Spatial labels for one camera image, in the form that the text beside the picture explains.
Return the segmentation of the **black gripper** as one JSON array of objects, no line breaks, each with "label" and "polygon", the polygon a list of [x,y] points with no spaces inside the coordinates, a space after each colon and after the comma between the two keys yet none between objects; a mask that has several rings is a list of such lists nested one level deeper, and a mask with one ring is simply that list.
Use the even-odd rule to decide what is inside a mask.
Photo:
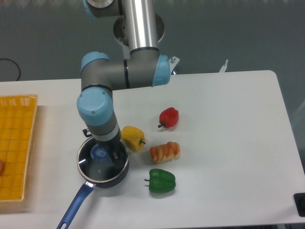
[{"label": "black gripper", "polygon": [[109,153],[112,153],[113,160],[118,160],[119,159],[119,150],[120,150],[120,138],[115,137],[109,141],[100,141],[100,140],[95,140],[96,143],[102,147],[106,148]]}]

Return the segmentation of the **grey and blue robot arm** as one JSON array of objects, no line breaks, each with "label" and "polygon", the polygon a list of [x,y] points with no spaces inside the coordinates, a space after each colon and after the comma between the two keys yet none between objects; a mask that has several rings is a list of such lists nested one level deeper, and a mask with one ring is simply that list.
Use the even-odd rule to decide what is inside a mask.
[{"label": "grey and blue robot arm", "polygon": [[78,112],[93,139],[115,161],[120,157],[121,132],[113,91],[167,84],[169,58],[159,52],[151,0],[85,0],[83,5],[95,18],[121,15],[125,19],[129,58],[115,62],[102,52],[86,54],[81,61],[81,94],[77,99]]}]

